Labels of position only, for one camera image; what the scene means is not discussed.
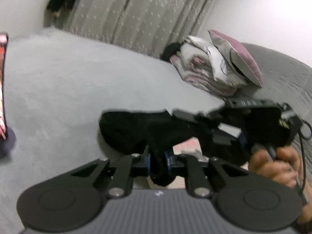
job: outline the pink pillow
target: pink pillow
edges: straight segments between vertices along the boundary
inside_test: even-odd
[[[213,45],[228,63],[236,66],[254,84],[262,87],[261,71],[248,50],[240,42],[221,32],[216,30],[209,30],[208,32]]]

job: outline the wall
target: wall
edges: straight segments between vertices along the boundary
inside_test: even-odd
[[[198,36],[216,29],[312,67],[312,0],[215,0]]]
[[[49,0],[0,0],[0,31],[16,37],[43,27]]]

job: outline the screw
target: screw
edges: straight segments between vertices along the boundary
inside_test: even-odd
[[[208,196],[210,194],[210,190],[208,188],[205,188],[205,187],[197,187],[195,190],[194,190],[194,193],[197,195],[197,196],[200,196],[200,197],[205,197],[205,196]]]
[[[109,195],[110,196],[113,196],[113,197],[120,197],[124,194],[124,190],[122,188],[119,188],[119,187],[114,187],[114,188],[111,188],[109,191],[108,191]]]

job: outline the finger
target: finger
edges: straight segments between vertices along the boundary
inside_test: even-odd
[[[248,169],[249,171],[255,172],[265,163],[269,162],[268,152],[264,149],[261,149],[254,153],[249,160]]]
[[[291,182],[292,180],[295,180],[296,178],[298,178],[297,172],[283,172],[283,173],[279,173],[278,175],[273,177],[272,180],[274,180],[280,184],[286,185],[289,182]]]
[[[301,170],[301,157],[298,152],[288,146],[284,148],[277,149],[277,158],[285,162],[289,162],[295,171],[300,172]]]
[[[255,172],[259,175],[272,178],[284,172],[289,172],[290,165],[284,161],[267,162]]]
[[[297,185],[297,181],[295,179],[293,179],[292,181],[289,181],[286,186],[290,187],[290,188],[294,188]]]

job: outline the gray patterned curtain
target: gray patterned curtain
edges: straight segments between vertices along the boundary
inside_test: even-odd
[[[167,43],[196,35],[213,0],[79,0],[63,29],[159,57]]]

